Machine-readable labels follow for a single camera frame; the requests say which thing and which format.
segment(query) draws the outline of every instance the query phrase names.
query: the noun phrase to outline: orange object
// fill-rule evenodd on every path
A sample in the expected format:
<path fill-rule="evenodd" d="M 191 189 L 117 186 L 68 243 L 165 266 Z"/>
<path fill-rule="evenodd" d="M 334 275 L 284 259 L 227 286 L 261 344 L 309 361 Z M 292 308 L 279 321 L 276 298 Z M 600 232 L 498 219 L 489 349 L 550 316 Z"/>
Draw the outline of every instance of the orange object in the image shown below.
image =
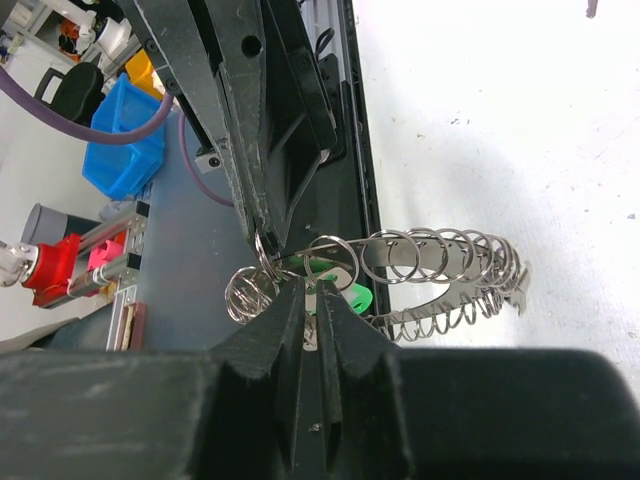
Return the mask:
<path fill-rule="evenodd" d="M 140 50 L 125 66 L 129 81 L 143 92 L 148 93 L 156 100 L 162 100 L 162 93 L 153 86 L 153 65 L 147 56 L 147 52 Z"/>

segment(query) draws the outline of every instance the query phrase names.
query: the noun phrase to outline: blue plastic bin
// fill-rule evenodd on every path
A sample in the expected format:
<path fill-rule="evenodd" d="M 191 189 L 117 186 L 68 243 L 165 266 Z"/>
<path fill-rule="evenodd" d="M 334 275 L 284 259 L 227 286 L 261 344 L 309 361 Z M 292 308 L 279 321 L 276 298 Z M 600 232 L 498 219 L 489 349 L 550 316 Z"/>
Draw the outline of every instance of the blue plastic bin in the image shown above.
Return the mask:
<path fill-rule="evenodd" d="M 147 123 L 159 107 L 158 100 L 131 85 L 122 74 L 94 114 L 91 127 L 103 132 L 129 132 Z M 162 166 L 164 133 L 163 124 L 131 145 L 90 143 L 82 174 L 114 200 L 136 195 Z"/>

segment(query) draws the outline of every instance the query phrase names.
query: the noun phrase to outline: pink block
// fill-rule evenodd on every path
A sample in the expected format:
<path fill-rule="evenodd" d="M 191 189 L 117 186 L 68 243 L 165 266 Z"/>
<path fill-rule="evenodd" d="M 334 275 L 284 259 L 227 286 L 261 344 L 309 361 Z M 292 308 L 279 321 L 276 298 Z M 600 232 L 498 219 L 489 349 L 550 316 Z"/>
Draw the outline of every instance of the pink block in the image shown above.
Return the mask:
<path fill-rule="evenodd" d="M 122 255 L 124 247 L 113 240 L 107 240 L 97 248 L 94 248 L 89 255 L 89 270 L 95 270 L 106 265 L 111 260 Z"/>

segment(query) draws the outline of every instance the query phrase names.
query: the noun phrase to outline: gray cylinder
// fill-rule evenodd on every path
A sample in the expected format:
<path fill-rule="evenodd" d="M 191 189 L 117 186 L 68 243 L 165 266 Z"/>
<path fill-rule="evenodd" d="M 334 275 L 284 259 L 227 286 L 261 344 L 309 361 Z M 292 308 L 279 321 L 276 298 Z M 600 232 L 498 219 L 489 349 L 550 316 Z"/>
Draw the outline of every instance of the gray cylinder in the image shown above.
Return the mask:
<path fill-rule="evenodd" d="M 22 232 L 22 243 L 28 245 L 55 245 L 66 236 L 84 235 L 100 225 L 93 220 L 67 215 L 36 203 Z"/>

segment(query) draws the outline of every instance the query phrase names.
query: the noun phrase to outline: purple cable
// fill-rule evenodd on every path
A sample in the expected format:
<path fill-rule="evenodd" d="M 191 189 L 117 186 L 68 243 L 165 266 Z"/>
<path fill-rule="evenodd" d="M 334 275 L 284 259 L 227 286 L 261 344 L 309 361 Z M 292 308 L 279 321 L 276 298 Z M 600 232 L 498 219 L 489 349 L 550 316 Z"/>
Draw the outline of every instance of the purple cable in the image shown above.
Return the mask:
<path fill-rule="evenodd" d="M 129 145 L 147 138 L 164 123 L 173 105 L 173 97 L 165 95 L 158 111 L 151 120 L 140 128 L 126 133 L 107 133 L 73 123 L 50 110 L 46 105 L 25 92 L 3 68 L 0 68 L 0 90 L 3 90 L 19 106 L 50 127 L 85 142 L 105 145 Z"/>
<path fill-rule="evenodd" d="M 196 169 L 194 168 L 193 164 L 191 163 L 191 160 L 189 159 L 189 152 L 187 151 L 187 126 L 186 125 L 187 125 L 187 117 L 185 117 L 184 113 L 181 113 L 180 119 L 178 120 L 178 137 L 180 138 L 180 151 L 182 152 L 182 159 L 184 160 L 184 164 L 186 165 L 187 170 L 189 170 L 189 173 L 191 174 L 191 178 L 193 178 L 193 181 L 196 183 L 200 191 L 204 193 L 207 197 L 209 197 L 211 200 L 219 203 L 220 205 L 224 205 L 225 207 L 233 207 L 233 202 L 213 193 L 211 189 L 209 189 L 209 187 L 207 187 L 204 184 L 204 182 L 198 175 L 198 172 L 196 172 Z"/>

